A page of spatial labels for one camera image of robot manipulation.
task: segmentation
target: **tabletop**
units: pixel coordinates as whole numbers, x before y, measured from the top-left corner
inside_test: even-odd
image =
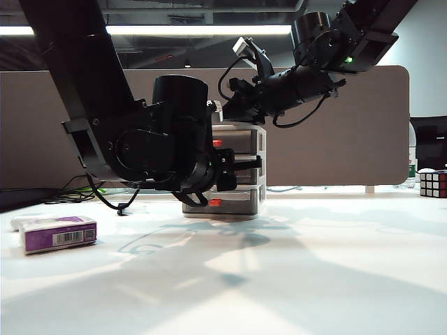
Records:
[[[2,334],[447,334],[447,201],[268,199],[258,218],[100,202],[0,215]],[[98,222],[94,245],[23,255],[10,219]]]

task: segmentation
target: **ceiling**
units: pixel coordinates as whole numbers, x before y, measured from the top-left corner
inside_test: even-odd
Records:
[[[341,0],[99,0],[107,24],[290,24],[295,10],[332,11]],[[0,25],[27,25],[18,0],[0,0]],[[239,36],[209,38],[155,38],[113,36],[123,68],[225,68],[235,55],[232,46]],[[290,60],[289,36],[257,37],[274,65]],[[0,70],[44,70],[45,62],[33,36],[0,37]]]

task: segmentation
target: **gray divider panel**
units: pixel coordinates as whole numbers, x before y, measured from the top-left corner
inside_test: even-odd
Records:
[[[222,69],[127,70],[135,98],[152,101],[154,78],[198,77],[221,100]],[[254,75],[249,68],[230,77]],[[400,66],[377,66],[348,76],[340,97],[328,99],[302,125],[277,129],[267,120],[268,185],[398,184],[408,173],[409,75]],[[61,122],[68,119],[50,74],[0,73],[0,187],[60,187],[82,173]],[[317,101],[289,110],[295,121]]]

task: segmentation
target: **barcode label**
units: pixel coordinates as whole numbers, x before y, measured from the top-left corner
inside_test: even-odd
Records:
[[[63,232],[53,235],[53,246],[63,246],[64,244],[72,244],[84,241],[84,231]]]

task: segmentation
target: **ceiling light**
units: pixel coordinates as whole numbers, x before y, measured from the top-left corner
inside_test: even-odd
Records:
[[[264,26],[107,26],[110,35],[146,35],[146,36],[257,36],[287,35],[289,25]],[[31,27],[0,27],[0,36],[33,35]]]
[[[24,26],[18,26],[18,27],[7,27],[7,26],[1,26],[0,27],[0,36],[5,35],[34,35],[33,29],[31,27],[24,27]]]

